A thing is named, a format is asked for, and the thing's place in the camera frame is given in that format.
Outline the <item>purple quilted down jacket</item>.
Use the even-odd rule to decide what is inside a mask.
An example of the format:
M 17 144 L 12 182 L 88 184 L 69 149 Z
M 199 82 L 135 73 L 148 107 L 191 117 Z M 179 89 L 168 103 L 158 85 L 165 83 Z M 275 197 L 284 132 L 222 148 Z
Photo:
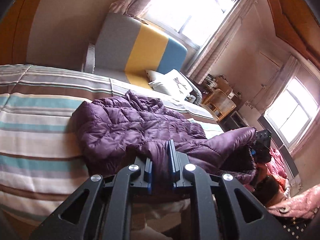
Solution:
M 206 172 L 235 176 L 250 183 L 257 171 L 249 151 L 253 127 L 235 129 L 207 138 L 200 124 L 164 106 L 156 98 L 127 92 L 124 96 L 83 102 L 72 114 L 72 124 L 90 174 L 110 176 L 135 157 L 153 163 L 156 180 L 167 180 L 167 143 Z

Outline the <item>pink quilted garment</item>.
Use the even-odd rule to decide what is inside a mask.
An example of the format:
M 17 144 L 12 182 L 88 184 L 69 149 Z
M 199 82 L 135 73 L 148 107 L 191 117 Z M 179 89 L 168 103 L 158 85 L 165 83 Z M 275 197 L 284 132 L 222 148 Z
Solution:
M 270 213 L 278 217 L 313 219 L 319 213 L 319 185 L 291 197 L 291 187 L 281 153 L 270 148 L 270 154 L 271 162 L 266 164 L 267 175 L 275 189 L 265 206 Z

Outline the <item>white embroidered pillow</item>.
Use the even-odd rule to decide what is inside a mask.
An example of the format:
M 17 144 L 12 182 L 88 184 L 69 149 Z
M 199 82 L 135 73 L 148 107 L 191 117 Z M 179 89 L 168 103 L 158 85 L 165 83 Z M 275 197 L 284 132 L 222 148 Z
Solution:
M 190 83 L 179 71 L 173 69 L 163 75 L 161 81 L 149 83 L 153 90 L 172 96 L 179 101 L 184 100 L 193 91 Z

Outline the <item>cluttered wooden desk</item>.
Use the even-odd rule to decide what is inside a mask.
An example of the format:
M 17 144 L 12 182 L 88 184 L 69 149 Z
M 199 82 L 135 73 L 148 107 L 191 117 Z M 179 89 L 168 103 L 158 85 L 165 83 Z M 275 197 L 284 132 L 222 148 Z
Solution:
M 231 85 L 224 75 L 212 76 L 208 74 L 202 82 L 202 85 L 206 90 L 210 92 L 219 89 L 224 92 L 230 99 L 235 98 L 236 96 L 239 97 L 239 94 L 233 91 Z

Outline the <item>side window curtain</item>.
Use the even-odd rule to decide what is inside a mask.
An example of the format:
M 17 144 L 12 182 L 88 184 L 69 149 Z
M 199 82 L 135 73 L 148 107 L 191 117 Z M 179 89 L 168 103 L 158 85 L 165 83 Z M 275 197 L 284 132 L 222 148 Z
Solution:
M 245 105 L 264 113 L 285 89 L 287 83 L 295 77 L 300 68 L 300 62 L 290 55 L 287 62 L 272 76 L 267 84 L 257 92 L 254 98 L 246 101 Z

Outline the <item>striped bed sheet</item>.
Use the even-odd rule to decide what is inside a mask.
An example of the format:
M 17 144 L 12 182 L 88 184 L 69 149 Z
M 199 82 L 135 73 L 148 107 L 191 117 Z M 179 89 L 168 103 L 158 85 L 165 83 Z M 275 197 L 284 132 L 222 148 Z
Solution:
M 204 108 L 112 77 L 31 64 L 1 66 L 1 211 L 25 235 L 87 178 L 70 117 L 84 102 L 136 94 L 159 98 L 202 126 L 222 128 Z

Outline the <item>pink floral curtain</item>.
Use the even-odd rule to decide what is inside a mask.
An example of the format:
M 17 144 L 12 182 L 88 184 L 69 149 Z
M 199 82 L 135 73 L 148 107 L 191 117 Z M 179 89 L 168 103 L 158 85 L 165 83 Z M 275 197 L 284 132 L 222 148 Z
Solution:
M 215 34 L 199 49 L 187 66 L 186 76 L 198 84 L 209 74 L 257 0 L 238 0 Z

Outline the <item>grey yellow blue headboard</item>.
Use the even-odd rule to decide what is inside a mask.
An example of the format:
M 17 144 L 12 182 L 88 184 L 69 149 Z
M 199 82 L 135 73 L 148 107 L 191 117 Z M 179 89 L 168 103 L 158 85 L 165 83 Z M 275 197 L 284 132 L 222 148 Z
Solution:
M 180 70 L 187 49 L 166 33 L 132 17 L 107 14 L 95 44 L 88 48 L 92 73 L 149 88 L 146 72 Z

